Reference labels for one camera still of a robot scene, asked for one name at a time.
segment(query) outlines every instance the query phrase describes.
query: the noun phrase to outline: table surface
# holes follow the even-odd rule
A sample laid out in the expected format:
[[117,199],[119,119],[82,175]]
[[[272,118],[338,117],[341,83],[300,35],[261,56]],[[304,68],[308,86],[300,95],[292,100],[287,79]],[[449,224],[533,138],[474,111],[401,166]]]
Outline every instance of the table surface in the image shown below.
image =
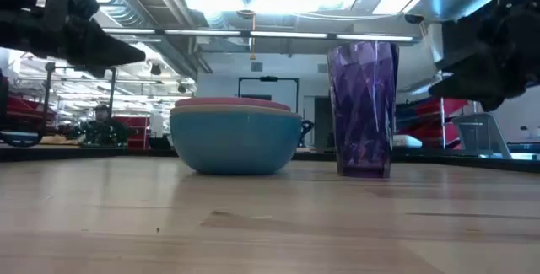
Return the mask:
[[540,176],[293,162],[193,174],[174,158],[0,164],[8,273],[538,273]]

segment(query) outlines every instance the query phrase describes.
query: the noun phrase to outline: ceiling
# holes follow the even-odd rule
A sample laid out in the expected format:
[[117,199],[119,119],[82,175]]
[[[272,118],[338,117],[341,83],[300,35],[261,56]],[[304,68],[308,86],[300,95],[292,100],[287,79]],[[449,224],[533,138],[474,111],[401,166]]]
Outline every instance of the ceiling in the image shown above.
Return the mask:
[[[96,19],[103,27],[256,30],[288,32],[386,34],[421,37],[419,27],[407,23],[400,12],[423,15],[429,22],[457,19],[490,0],[99,0]],[[256,11],[255,22],[239,17],[238,9]],[[144,37],[123,37],[141,39]],[[164,84],[119,84],[133,94],[177,94],[178,83],[192,83],[198,73],[253,76],[250,53],[263,63],[262,74],[325,78],[319,66],[327,63],[326,54],[343,42],[284,38],[208,38],[161,37],[157,42],[138,42],[163,73],[150,75],[148,63],[120,67],[120,77],[133,80],[160,79]],[[406,50],[411,45],[404,45]],[[421,77],[414,52],[403,66]],[[43,75],[43,62],[25,58],[21,76]],[[95,83],[55,83],[57,92],[102,92]],[[161,104],[149,103],[159,107]]]

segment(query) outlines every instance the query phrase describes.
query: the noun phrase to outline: stacked plates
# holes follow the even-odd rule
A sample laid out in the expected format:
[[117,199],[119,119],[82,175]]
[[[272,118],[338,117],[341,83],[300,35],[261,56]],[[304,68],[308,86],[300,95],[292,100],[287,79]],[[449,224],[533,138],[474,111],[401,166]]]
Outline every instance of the stacked plates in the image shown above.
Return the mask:
[[274,173],[292,159],[302,133],[301,117],[271,101],[195,98],[175,105],[170,112],[175,149],[203,173]]

